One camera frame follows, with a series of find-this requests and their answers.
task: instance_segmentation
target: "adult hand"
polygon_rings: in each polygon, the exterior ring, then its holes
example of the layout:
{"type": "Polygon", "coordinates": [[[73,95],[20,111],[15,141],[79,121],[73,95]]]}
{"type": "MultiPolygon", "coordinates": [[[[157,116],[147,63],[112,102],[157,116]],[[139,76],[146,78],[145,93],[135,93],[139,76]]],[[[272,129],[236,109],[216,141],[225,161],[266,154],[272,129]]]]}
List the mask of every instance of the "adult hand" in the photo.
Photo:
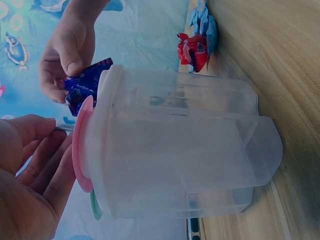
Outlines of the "adult hand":
{"type": "Polygon", "coordinates": [[[43,93],[58,103],[65,103],[63,79],[74,76],[91,65],[95,52],[94,21],[64,14],[47,43],[39,63],[43,93]]]}
{"type": "Polygon", "coordinates": [[[55,126],[54,119],[36,115],[0,120],[1,239],[49,240],[55,235],[76,179],[72,136],[55,126]]]}

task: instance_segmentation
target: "red toy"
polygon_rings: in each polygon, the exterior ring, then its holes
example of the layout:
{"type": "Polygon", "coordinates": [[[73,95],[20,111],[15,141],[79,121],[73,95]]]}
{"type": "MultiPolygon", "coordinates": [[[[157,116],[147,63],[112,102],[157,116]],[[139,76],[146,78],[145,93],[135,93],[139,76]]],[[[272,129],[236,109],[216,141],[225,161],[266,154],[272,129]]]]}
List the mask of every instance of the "red toy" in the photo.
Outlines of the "red toy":
{"type": "Polygon", "coordinates": [[[209,60],[207,37],[196,34],[188,37],[179,33],[178,56],[182,65],[192,65],[194,72],[198,73],[209,60]]]}

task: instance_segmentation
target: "pink lid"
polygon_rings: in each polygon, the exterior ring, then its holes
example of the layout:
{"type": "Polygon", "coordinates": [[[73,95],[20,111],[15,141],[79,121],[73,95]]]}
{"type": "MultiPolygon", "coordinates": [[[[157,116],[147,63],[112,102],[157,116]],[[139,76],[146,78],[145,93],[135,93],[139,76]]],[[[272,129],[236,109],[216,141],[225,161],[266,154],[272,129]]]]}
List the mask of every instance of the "pink lid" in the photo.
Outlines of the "pink lid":
{"type": "Polygon", "coordinates": [[[88,96],[78,113],[78,117],[75,122],[74,130],[73,130],[73,138],[72,138],[72,163],[73,163],[73,169],[76,176],[76,179],[78,180],[78,183],[83,191],[86,193],[90,193],[93,189],[93,185],[91,182],[91,179],[86,178],[83,175],[83,172],[81,170],[80,166],[80,159],[79,156],[80,153],[80,133],[83,128],[86,127],[87,121],[85,120],[87,115],[90,115],[93,113],[93,104],[94,104],[94,98],[92,96],[88,96]]]}

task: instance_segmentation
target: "child's hand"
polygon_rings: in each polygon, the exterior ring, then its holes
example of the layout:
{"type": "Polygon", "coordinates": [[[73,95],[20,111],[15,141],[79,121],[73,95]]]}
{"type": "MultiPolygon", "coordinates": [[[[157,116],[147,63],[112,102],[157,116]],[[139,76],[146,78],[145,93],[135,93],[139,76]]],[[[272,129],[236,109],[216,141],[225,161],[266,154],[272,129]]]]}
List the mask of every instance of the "child's hand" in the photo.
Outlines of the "child's hand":
{"type": "Polygon", "coordinates": [[[62,80],[90,66],[94,52],[94,22],[86,23],[73,14],[63,16],[39,63],[43,93],[53,101],[63,104],[66,92],[62,80]]]}

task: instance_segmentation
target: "wooden surface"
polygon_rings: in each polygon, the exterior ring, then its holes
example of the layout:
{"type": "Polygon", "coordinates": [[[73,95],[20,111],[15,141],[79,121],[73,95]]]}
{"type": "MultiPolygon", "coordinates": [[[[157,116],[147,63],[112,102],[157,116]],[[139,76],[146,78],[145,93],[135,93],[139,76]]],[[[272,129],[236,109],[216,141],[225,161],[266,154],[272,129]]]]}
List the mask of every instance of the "wooden surface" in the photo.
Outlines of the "wooden surface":
{"type": "Polygon", "coordinates": [[[201,220],[203,239],[320,240],[320,2],[207,2],[219,52],[201,74],[251,81],[260,114],[277,125],[284,157],[245,212],[201,220]]]}

